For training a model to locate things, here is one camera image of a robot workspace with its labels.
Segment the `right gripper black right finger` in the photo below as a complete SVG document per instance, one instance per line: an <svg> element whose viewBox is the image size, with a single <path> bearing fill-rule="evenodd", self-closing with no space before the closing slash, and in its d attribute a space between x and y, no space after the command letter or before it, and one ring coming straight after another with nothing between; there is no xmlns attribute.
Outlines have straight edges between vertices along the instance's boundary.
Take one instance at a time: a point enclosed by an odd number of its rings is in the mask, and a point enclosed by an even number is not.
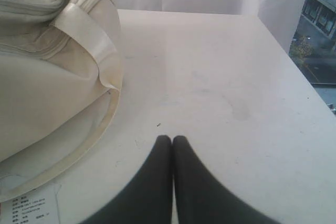
<svg viewBox="0 0 336 224"><path fill-rule="evenodd" d="M179 223L276 223L223 186L185 136L173 139L173 164Z"/></svg>

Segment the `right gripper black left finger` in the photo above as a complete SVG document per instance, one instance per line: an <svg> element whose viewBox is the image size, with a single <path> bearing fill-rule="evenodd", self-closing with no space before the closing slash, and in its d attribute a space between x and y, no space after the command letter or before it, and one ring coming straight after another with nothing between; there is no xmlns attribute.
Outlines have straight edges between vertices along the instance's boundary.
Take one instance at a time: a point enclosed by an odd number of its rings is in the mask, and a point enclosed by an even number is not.
<svg viewBox="0 0 336 224"><path fill-rule="evenodd" d="M83 223L171 223L173 206L172 141L157 137L130 182Z"/></svg>

